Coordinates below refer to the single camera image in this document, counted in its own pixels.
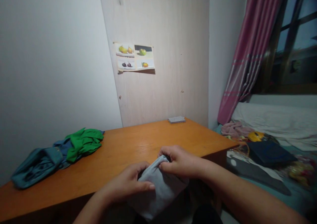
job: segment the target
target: spiral notebook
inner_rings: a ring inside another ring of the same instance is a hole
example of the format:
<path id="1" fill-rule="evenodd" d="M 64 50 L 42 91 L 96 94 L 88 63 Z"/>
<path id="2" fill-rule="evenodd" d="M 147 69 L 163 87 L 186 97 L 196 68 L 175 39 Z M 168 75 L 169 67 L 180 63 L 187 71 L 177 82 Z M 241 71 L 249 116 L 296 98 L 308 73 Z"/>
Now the spiral notebook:
<path id="1" fill-rule="evenodd" d="M 167 120 L 169 121 L 170 124 L 186 122 L 185 118 L 182 116 L 168 118 Z"/>

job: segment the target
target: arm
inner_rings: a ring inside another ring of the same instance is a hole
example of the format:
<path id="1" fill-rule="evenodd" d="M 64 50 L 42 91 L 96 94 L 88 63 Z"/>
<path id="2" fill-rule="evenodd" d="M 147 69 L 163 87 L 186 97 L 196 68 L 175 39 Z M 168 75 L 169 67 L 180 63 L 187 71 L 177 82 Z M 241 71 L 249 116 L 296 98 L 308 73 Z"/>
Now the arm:
<path id="1" fill-rule="evenodd" d="M 221 166 L 196 157 L 179 146 L 164 146 L 159 155 L 170 156 L 164 172 L 205 181 L 217 192 L 242 223 L 308 223 L 299 213 L 265 190 L 232 174 Z"/>
<path id="2" fill-rule="evenodd" d="M 112 203 L 124 201 L 128 196 L 154 190 L 151 182 L 138 182 L 138 174 L 150 164 L 141 162 L 124 169 L 117 177 L 97 191 L 77 216 L 74 224 L 97 224 L 105 209 Z"/>

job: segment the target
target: gray fabric bag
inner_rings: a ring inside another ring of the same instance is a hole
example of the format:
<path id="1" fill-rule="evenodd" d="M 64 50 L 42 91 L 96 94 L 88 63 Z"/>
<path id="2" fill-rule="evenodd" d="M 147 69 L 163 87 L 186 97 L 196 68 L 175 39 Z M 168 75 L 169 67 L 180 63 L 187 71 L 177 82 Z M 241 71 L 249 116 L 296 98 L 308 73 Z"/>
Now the gray fabric bag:
<path id="1" fill-rule="evenodd" d="M 155 190 L 138 193 L 128 200 L 128 204 L 148 222 L 170 205 L 189 183 L 188 179 L 162 172 L 158 167 L 162 162 L 169 162 L 165 155 L 146 168 L 139 178 L 139 181 L 152 182 Z"/>

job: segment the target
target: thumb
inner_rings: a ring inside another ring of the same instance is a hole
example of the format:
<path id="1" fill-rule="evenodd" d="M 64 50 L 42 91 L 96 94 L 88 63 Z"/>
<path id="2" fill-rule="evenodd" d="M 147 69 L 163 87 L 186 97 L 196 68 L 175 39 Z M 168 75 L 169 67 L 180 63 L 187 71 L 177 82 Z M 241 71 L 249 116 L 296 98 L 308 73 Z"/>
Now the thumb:
<path id="1" fill-rule="evenodd" d="M 173 164 L 169 162 L 162 162 L 159 165 L 159 169 L 166 172 L 166 173 L 172 173 L 173 171 Z"/>
<path id="2" fill-rule="evenodd" d="M 149 181 L 145 181 L 145 182 L 137 181 L 136 189 L 138 192 L 144 192 L 144 191 L 155 190 L 155 186 L 153 183 Z"/>

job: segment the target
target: pink towel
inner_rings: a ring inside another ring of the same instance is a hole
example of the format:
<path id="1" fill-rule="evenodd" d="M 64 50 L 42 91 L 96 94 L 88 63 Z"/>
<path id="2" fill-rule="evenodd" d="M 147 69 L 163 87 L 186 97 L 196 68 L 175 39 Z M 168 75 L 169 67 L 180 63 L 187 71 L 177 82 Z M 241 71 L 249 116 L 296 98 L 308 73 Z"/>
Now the pink towel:
<path id="1" fill-rule="evenodd" d="M 254 132 L 254 129 L 250 127 L 243 127 L 241 122 L 229 122 L 221 127 L 221 133 L 224 136 L 231 136 L 238 138 L 240 136 L 247 137 L 250 132 Z"/>

